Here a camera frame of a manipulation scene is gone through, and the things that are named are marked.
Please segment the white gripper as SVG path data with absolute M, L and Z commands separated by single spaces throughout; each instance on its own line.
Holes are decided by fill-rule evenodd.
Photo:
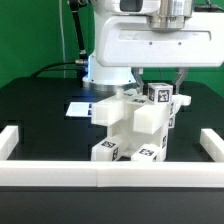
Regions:
M 224 63 L 224 13 L 195 13 L 180 30 L 155 30 L 145 16 L 113 16 L 95 45 L 103 66 L 133 67 L 139 94 L 147 94 L 142 68 L 218 67 Z M 172 81 L 178 94 L 188 68 L 177 68 Z

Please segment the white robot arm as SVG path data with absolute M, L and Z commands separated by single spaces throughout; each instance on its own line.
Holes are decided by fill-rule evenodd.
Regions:
M 97 88 L 141 83 L 143 68 L 224 64 L 224 11 L 194 0 L 90 0 L 94 50 L 83 81 Z

